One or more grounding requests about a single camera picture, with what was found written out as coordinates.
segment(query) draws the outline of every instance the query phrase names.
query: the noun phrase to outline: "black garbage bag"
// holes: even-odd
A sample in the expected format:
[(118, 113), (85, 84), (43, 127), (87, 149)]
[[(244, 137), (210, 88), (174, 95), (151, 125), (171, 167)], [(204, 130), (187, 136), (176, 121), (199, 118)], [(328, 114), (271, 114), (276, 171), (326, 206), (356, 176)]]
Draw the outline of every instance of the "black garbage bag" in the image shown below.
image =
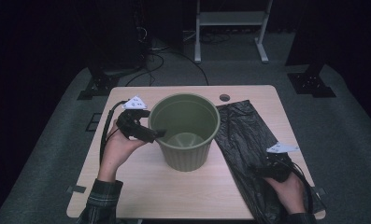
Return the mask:
[[(271, 165), (266, 159), (269, 154), (266, 150), (278, 142), (277, 138), (249, 100), (219, 105), (217, 108), (221, 127), (215, 140), (249, 210), (258, 223), (281, 223), (287, 212), (275, 191), (254, 169)], [(287, 153), (279, 154), (291, 161)]]

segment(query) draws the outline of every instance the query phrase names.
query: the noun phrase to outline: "tabletop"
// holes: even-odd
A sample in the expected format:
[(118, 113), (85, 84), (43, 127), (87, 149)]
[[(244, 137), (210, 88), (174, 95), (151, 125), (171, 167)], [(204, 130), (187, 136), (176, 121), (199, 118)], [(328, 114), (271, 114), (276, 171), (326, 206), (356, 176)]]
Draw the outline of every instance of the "tabletop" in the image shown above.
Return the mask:
[[(108, 111), (119, 101), (140, 97), (151, 110), (161, 99), (175, 93), (202, 95), (214, 105), (250, 100), (266, 125), (282, 144), (298, 146), (290, 122), (273, 86), (172, 86), (118, 87), (112, 89), (101, 116), (88, 155), (79, 175), (78, 186), (84, 193), (74, 192), (67, 207), (69, 217), (78, 217), (85, 207), (99, 166), (101, 135)], [(230, 98), (224, 102), (221, 98)], [(122, 112), (115, 110), (113, 119)], [(148, 127), (148, 118), (141, 119)], [(289, 152), (291, 159), (303, 170), (314, 186), (302, 151)], [(195, 218), (253, 219), (242, 199), (219, 147), (213, 140), (205, 164), (192, 172), (180, 172), (169, 167), (159, 145), (146, 144), (136, 150), (117, 172), (124, 183), (117, 206), (121, 218)], [(316, 217), (323, 218), (325, 212)]]

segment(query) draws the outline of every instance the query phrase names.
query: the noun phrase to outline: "dark floor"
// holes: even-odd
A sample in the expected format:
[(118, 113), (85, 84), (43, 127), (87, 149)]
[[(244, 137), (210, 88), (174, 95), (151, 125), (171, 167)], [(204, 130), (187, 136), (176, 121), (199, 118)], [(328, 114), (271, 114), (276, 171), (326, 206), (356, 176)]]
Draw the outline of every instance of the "dark floor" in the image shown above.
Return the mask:
[[(318, 188), (325, 219), (318, 223), (371, 223), (371, 119), (351, 95), (343, 78), (324, 66), (321, 78), (336, 98), (313, 98), (295, 93), (287, 74), (304, 66), (284, 66), (293, 34), (266, 34), (264, 47), (269, 64), (262, 64), (253, 34), (231, 35), (219, 45), (202, 45), (202, 63), (209, 85), (272, 85), (278, 91), (307, 166)], [(185, 55), (193, 56), (187, 45)], [(206, 85), (202, 71), (183, 56), (157, 53), (164, 64), (129, 86)], [(161, 63), (149, 57), (153, 69)], [(122, 78), (124, 86), (135, 75)], [(0, 210), (0, 223), (73, 223), (66, 215), (93, 133), (85, 129), (93, 115), (103, 111), (106, 96), (77, 100), (91, 75), (82, 70), (57, 105), (50, 122)]]

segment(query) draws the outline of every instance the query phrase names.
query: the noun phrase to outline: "dark background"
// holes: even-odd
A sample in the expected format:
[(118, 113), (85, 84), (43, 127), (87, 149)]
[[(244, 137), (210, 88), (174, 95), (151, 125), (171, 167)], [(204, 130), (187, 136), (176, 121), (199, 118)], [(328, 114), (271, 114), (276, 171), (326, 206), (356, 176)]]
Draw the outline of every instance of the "dark background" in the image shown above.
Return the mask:
[[(73, 2), (0, 1), (0, 206), (67, 86), (87, 66), (90, 42)], [(202, 2), (213, 11), (264, 7), (264, 1)], [(174, 44), (178, 31), (194, 29), (194, 12), (194, 0), (145, 4), (151, 32)], [(268, 32), (295, 30), (288, 65), (308, 64), (322, 52), (371, 117), (371, 1), (275, 1)]]

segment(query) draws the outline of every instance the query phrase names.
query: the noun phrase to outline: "white tag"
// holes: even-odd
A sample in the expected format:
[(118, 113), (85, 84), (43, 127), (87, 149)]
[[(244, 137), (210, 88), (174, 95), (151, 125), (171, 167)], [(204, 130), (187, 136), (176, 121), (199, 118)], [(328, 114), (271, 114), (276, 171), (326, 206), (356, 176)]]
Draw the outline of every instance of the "white tag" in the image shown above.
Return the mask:
[(147, 105), (137, 96), (130, 99), (126, 104), (121, 106), (123, 109), (146, 109)]
[(289, 145), (281, 144), (280, 142), (277, 142), (274, 146), (268, 148), (267, 152), (272, 153), (284, 153), (284, 152), (291, 152), (291, 151), (299, 151), (299, 147), (293, 147)]

